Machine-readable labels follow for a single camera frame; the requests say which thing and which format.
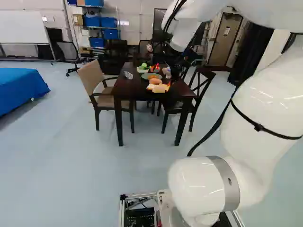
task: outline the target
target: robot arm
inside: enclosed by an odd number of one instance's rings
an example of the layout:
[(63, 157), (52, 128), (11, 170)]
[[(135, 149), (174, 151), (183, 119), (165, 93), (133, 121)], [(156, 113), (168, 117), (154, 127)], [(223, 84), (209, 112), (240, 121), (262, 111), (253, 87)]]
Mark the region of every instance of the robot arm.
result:
[[(175, 7), (165, 15), (166, 24)], [(177, 51), (184, 50), (202, 21), (224, 6), (235, 7), (249, 20), (272, 28), (303, 32), (301, 0), (190, 0), (180, 9), (168, 32)], [(303, 134), (303, 35), (278, 60), (245, 81), (233, 97), (238, 110), (275, 134)], [(169, 188), (182, 217), (192, 227), (211, 226), (219, 212), (254, 205), (265, 197), (280, 158), (297, 140), (256, 128), (234, 107), (228, 107), (220, 128), (227, 157), (176, 161), (169, 171)]]
[[(179, 2), (175, 0), (168, 7), (162, 21), (162, 29)], [(170, 46), (178, 52), (183, 52), (201, 22), (214, 18), (228, 2), (228, 0), (187, 0), (169, 26), (168, 32), (173, 34)]]

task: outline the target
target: light blue floor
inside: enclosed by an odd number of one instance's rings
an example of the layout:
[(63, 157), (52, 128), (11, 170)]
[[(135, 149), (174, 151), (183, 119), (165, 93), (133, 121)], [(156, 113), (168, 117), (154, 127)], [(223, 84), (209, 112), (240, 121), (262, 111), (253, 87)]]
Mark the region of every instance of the light blue floor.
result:
[[(135, 134), (123, 113), (123, 147), (117, 143), (115, 114), (102, 111), (95, 131), (93, 107), (72, 65), (47, 62), (0, 62), (0, 67), (38, 69), (51, 89), (43, 99), (0, 118), (1, 227), (115, 227), (123, 193), (167, 187), (167, 170), (211, 128), (234, 87), (218, 72), (179, 147), (173, 146), (179, 116), (151, 115), (138, 102)], [(247, 227), (297, 224), (303, 172), (300, 141), (279, 163), (273, 189), (261, 205), (240, 211)], [(219, 133), (194, 156), (226, 154)]]

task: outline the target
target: doorway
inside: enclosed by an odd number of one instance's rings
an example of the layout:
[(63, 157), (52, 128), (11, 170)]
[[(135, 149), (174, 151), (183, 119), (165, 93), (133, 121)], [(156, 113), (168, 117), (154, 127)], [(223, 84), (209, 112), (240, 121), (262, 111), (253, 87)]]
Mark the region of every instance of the doorway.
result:
[(223, 13), (208, 65), (225, 66), (239, 32), (243, 17), (239, 14)]

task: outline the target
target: dark wooden table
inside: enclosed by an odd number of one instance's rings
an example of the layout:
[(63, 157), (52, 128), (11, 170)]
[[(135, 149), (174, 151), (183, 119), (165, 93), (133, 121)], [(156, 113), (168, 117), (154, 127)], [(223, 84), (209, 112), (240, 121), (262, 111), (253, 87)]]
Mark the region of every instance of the dark wooden table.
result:
[[(133, 79), (127, 79), (123, 72), (128, 71), (133, 74)], [(162, 69), (159, 72), (163, 76), (163, 82), (167, 82)], [(117, 134), (119, 146), (123, 146), (123, 134), (122, 134), (122, 110), (121, 101), (159, 101), (165, 99), (174, 99), (176, 101), (182, 101), (182, 113), (179, 120), (178, 130), (175, 138), (175, 146), (179, 146), (184, 126), (186, 124), (188, 109), (192, 103), (193, 98), (196, 97), (195, 93), (188, 87), (188, 85), (181, 79), (172, 83), (168, 92), (163, 94), (155, 94), (146, 90), (149, 82), (141, 78), (141, 75), (137, 72), (133, 63), (126, 62), (121, 69), (120, 76), (117, 79), (112, 95), (115, 102), (115, 114), (117, 124)]]

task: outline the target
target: blue bed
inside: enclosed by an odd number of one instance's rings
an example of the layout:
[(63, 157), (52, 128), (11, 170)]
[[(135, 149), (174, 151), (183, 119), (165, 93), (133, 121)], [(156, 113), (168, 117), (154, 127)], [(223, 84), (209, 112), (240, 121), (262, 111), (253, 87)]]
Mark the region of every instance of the blue bed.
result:
[(37, 70), (0, 68), (0, 116), (49, 91)]

